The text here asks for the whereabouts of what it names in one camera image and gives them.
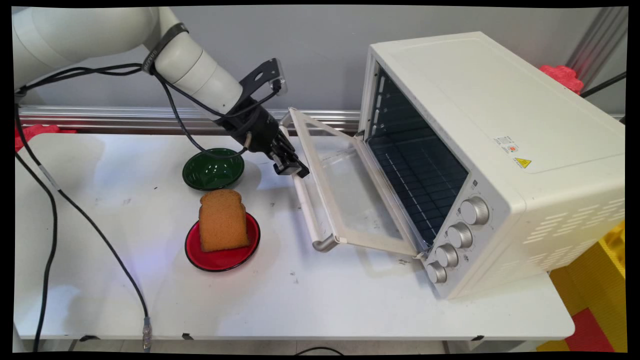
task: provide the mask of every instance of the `toast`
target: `toast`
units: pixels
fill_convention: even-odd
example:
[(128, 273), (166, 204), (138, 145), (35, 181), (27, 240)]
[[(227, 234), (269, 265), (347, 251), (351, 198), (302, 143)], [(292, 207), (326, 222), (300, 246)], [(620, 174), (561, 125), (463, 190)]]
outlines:
[(204, 252), (249, 246), (240, 193), (221, 189), (200, 198), (200, 248)]

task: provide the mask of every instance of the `yellow foam mat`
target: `yellow foam mat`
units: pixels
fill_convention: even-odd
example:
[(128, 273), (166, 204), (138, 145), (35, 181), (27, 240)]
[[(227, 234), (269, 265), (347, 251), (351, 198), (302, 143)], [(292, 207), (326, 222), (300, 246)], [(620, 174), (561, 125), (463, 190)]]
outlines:
[[(625, 222), (622, 221), (573, 263), (551, 272), (571, 316), (589, 308), (616, 352), (627, 352)], [(567, 351), (564, 341), (548, 341), (538, 351)]]

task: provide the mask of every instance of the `silver knob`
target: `silver knob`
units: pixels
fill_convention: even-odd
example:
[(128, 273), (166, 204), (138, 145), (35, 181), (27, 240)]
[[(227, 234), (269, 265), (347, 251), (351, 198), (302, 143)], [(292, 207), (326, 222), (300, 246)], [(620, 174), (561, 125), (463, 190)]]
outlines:
[(427, 265), (427, 275), (434, 284), (440, 284), (447, 280), (447, 271), (438, 263)]
[(460, 205), (462, 220), (469, 225), (483, 225), (489, 220), (489, 209), (482, 199), (472, 197)]
[(449, 241), (453, 244), (453, 246), (457, 248), (470, 247), (473, 243), (473, 236), (471, 235), (471, 230), (461, 222), (449, 226), (447, 229), (447, 237), (449, 237)]
[(451, 244), (444, 244), (436, 249), (436, 259), (443, 267), (453, 267), (458, 264), (458, 253)]

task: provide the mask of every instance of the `red object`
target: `red object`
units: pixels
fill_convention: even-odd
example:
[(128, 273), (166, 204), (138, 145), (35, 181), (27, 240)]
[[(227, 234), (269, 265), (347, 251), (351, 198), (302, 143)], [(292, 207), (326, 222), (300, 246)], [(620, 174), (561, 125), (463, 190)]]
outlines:
[(607, 336), (588, 307), (573, 315), (572, 318), (575, 324), (575, 332), (565, 339), (569, 350), (614, 352)]
[[(20, 151), (20, 149), (24, 146), (24, 144), (22, 143), (22, 139), (20, 139), (18, 128), (14, 126), (14, 130), (15, 130), (15, 150)], [(27, 141), (31, 140), (32, 137), (36, 136), (37, 134), (45, 134), (45, 133), (75, 134), (77, 133), (76, 130), (61, 130), (57, 125), (49, 125), (49, 126), (34, 125), (34, 126), (23, 127), (22, 132), (24, 133), (24, 138), (26, 138)]]
[(540, 67), (540, 71), (554, 78), (558, 83), (564, 85), (564, 87), (578, 95), (580, 95), (580, 90), (584, 88), (584, 83), (575, 77), (576, 73), (570, 67), (562, 65), (556, 67), (542, 65)]
[(246, 234), (251, 245), (238, 249), (204, 252), (200, 248), (200, 222), (196, 222), (189, 230), (184, 242), (187, 259), (193, 266), (210, 272), (231, 270), (253, 255), (260, 243), (260, 226), (251, 214), (246, 214)]

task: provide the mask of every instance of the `green bowl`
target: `green bowl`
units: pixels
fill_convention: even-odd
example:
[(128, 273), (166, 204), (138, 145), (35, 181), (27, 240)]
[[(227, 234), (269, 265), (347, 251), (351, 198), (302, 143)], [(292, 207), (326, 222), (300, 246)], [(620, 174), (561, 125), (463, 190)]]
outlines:
[[(207, 152), (218, 156), (229, 156), (236, 152), (230, 149), (216, 148)], [(238, 180), (244, 172), (242, 156), (230, 159), (214, 159), (202, 152), (195, 154), (182, 168), (182, 179), (187, 185), (203, 191), (222, 189)]]

